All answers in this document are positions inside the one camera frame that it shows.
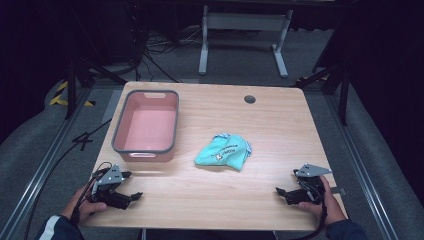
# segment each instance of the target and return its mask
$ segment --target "jacket sleeve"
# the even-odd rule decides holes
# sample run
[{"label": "jacket sleeve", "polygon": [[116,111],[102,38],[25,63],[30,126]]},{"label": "jacket sleeve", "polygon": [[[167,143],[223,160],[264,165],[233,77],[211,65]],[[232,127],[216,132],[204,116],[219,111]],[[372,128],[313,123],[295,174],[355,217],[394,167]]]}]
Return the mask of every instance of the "jacket sleeve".
[{"label": "jacket sleeve", "polygon": [[366,240],[364,229],[349,219],[338,221],[327,226],[326,237],[330,240]]},{"label": "jacket sleeve", "polygon": [[79,229],[72,225],[68,218],[55,215],[44,221],[35,239],[77,240],[80,236]]}]

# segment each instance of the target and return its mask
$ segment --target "plastic container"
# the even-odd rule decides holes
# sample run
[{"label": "plastic container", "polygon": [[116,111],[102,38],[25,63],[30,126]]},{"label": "plastic container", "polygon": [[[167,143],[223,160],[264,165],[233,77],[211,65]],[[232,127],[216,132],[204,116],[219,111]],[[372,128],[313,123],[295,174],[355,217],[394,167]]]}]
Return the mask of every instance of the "plastic container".
[{"label": "plastic container", "polygon": [[128,93],[112,140],[129,162],[167,162],[174,156],[178,93],[135,90]]}]

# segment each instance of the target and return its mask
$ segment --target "folded cloth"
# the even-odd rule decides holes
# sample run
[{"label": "folded cloth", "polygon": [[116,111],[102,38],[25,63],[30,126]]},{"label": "folded cloth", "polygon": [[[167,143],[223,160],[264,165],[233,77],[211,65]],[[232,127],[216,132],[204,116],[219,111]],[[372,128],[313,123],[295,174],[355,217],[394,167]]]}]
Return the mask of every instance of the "folded cloth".
[{"label": "folded cloth", "polygon": [[215,135],[194,162],[198,165],[226,165],[240,171],[251,153],[250,143],[241,136],[221,133]]}]

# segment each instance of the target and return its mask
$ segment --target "pink basket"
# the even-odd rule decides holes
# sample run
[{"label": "pink basket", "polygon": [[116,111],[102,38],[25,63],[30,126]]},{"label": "pink basket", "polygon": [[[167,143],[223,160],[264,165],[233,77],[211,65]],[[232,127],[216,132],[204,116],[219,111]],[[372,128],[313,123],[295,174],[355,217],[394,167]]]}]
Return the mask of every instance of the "pink basket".
[{"label": "pink basket", "polygon": [[135,90],[128,93],[112,140],[125,161],[167,162],[174,156],[178,93]]}]

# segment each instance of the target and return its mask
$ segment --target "person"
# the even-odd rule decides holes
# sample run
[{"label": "person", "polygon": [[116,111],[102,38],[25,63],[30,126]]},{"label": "person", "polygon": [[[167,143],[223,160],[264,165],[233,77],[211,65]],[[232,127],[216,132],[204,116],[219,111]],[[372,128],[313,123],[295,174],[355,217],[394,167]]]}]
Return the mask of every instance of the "person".
[{"label": "person", "polygon": [[[324,176],[320,176],[321,181],[325,188],[325,204],[327,206],[327,218],[325,219],[325,225],[326,228],[326,237],[330,240],[337,239],[337,240],[366,240],[367,235],[365,234],[364,230],[360,225],[357,223],[351,221],[350,219],[346,218],[344,215],[339,203],[337,202],[336,198],[331,193],[330,185],[327,181],[327,179]],[[60,215],[54,215],[47,219],[42,227],[39,230],[39,233],[37,234],[36,239],[63,239],[63,240],[76,240],[76,239],[83,239],[81,236],[81,233],[78,229],[78,227],[71,224],[70,219],[73,212],[74,207],[76,206],[76,203],[78,202],[79,197],[81,196],[84,188],[79,189],[75,195],[72,197],[68,205],[65,207],[65,209],[61,212]],[[310,202],[300,202],[298,204],[298,207],[302,210],[308,211],[313,213],[317,218],[319,219],[321,216],[322,206],[321,205],[315,205]],[[88,201],[84,201],[79,210],[80,210],[80,221],[83,221],[86,219],[90,214],[96,213],[96,212],[102,212],[106,210],[107,206],[105,203],[97,202],[97,203],[90,203]],[[187,233],[187,231],[172,231],[172,235],[175,236],[175,238],[172,238],[172,236],[169,236],[169,234],[166,236],[166,239],[187,239],[187,237],[190,237]],[[218,239],[222,239],[223,235],[228,236],[228,232],[223,234],[219,233],[214,235],[208,235],[208,238],[203,239],[212,239],[211,236],[216,236]]]}]

